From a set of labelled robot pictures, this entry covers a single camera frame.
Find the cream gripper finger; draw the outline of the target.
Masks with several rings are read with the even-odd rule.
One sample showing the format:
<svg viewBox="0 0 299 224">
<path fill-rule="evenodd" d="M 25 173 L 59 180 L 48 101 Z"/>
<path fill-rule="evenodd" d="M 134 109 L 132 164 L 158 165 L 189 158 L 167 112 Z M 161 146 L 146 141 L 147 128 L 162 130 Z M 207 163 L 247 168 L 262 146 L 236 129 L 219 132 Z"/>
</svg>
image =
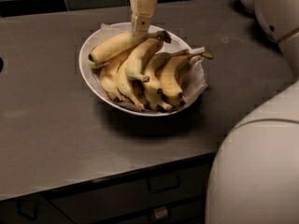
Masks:
<svg viewBox="0 0 299 224">
<path fill-rule="evenodd" d="M 151 25 L 158 0 L 130 0 L 132 10 L 132 32 L 136 37 L 144 36 Z"/>
</svg>

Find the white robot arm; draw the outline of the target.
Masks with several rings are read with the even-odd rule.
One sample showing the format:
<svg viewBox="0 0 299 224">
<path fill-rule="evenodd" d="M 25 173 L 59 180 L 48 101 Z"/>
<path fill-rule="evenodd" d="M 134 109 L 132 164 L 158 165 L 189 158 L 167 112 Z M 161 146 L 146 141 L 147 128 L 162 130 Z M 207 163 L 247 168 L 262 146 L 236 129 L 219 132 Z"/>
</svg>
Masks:
<svg viewBox="0 0 299 224">
<path fill-rule="evenodd" d="M 299 0 L 253 0 L 258 23 L 299 72 Z M 205 224 L 299 224 L 299 79 L 240 120 L 214 158 Z"/>
</svg>

